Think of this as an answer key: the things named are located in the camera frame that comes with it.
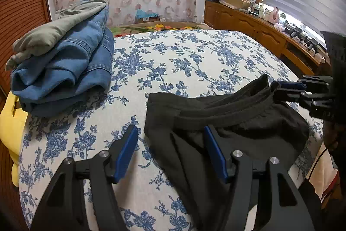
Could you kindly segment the person's right hand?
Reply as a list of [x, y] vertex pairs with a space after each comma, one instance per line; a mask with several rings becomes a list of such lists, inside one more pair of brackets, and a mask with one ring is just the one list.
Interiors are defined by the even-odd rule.
[[345, 168], [345, 126], [324, 121], [323, 142], [341, 171]]

